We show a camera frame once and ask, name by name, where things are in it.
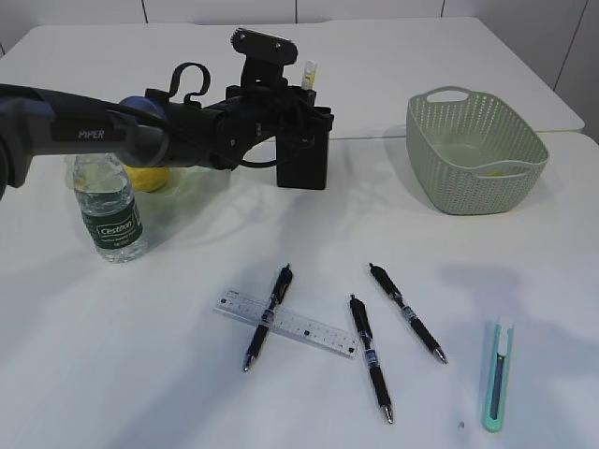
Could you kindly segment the blue grey left robot arm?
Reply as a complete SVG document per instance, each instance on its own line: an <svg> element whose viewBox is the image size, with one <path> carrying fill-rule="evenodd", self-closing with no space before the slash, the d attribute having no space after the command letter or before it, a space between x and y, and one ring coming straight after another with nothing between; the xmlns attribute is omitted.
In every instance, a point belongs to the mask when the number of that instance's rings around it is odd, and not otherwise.
<svg viewBox="0 0 599 449"><path fill-rule="evenodd" d="M130 167L268 168L320 147L330 109L312 104L277 65L226 99L202 106L212 77L182 63L167 90L149 89L119 103L35 87L1 87L1 187L23 186L32 160L45 155L112 153Z"/></svg>

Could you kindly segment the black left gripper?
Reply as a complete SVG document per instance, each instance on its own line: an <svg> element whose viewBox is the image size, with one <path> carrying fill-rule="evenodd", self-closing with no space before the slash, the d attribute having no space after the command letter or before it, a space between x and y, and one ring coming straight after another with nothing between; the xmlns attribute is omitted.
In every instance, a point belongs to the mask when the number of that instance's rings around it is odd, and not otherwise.
<svg viewBox="0 0 599 449"><path fill-rule="evenodd" d="M315 90L290 85L284 68L253 58L245 60L241 84L226 88L226 100L206 110L218 112L214 164L244 164L255 145L281 137L297 149L314 145L318 132L330 132L334 115L314 104Z"/></svg>

